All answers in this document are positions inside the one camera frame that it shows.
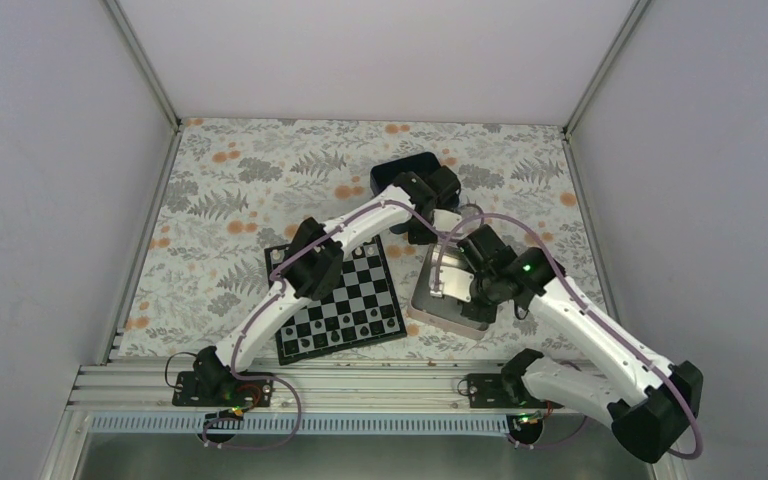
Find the dark blue square tray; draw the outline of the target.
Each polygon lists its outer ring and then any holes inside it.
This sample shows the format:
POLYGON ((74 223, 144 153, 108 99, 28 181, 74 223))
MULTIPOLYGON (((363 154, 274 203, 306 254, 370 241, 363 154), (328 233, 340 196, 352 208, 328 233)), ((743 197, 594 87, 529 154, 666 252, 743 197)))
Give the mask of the dark blue square tray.
POLYGON ((376 165, 371 168, 369 175, 372 195, 378 196, 393 184, 403 186, 397 177, 408 172, 417 179, 416 183, 408 180, 404 185, 413 203, 417 203, 420 196, 437 197, 438 192, 428 183, 428 177, 440 168, 440 161, 432 152, 422 152, 376 165))

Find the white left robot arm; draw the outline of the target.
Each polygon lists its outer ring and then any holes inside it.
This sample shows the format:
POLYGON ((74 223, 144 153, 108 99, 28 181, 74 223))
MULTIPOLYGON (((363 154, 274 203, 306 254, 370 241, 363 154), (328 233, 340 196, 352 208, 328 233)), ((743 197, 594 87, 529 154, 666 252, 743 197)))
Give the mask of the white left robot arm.
POLYGON ((287 249, 285 260, 270 274, 272 285, 254 309, 226 337, 200 350, 193 362, 196 395, 215 405, 230 402, 245 381, 267 381, 246 375, 261 347, 296 312, 321 300, 337 286, 348 254, 389 228, 408 223, 434 239, 444 231, 435 213, 461 192, 456 174, 442 166, 421 177, 402 172, 371 200, 324 222, 304 220, 287 249))

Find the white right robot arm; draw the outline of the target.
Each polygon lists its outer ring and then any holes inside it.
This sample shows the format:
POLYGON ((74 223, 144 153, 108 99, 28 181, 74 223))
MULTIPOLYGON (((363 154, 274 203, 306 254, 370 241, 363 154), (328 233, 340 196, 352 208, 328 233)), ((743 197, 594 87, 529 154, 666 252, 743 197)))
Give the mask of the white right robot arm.
POLYGON ((483 225, 457 248, 480 306, 511 302, 549 323, 592 364, 593 376, 524 349, 502 367, 501 391, 515 407, 560 404, 608 427, 635 458, 654 464, 665 454, 696 459, 703 450, 698 414, 703 374, 693 363, 660 355, 597 307, 549 253, 517 254, 483 225))

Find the black and white chessboard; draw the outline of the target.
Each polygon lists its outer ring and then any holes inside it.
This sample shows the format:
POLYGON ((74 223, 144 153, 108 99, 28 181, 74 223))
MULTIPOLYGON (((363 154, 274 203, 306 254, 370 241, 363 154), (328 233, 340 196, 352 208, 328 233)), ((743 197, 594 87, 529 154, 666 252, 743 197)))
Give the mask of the black and white chessboard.
POLYGON ((282 366, 407 336, 395 285, 376 235, 344 259, 332 292, 295 313, 275 333, 282 366))

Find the pink metal tin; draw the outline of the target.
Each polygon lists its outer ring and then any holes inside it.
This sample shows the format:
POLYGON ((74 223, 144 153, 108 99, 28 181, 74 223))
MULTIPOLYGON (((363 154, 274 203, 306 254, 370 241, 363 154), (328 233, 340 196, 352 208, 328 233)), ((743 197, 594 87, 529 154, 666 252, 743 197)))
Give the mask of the pink metal tin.
POLYGON ((430 246, 419 270, 417 282, 408 303, 408 314, 419 321, 449 333, 472 340, 481 340, 491 324, 479 323, 466 318, 466 303, 454 298, 435 298, 429 293, 429 274, 433 266, 453 266, 474 274, 456 247, 445 251, 439 244, 430 246))

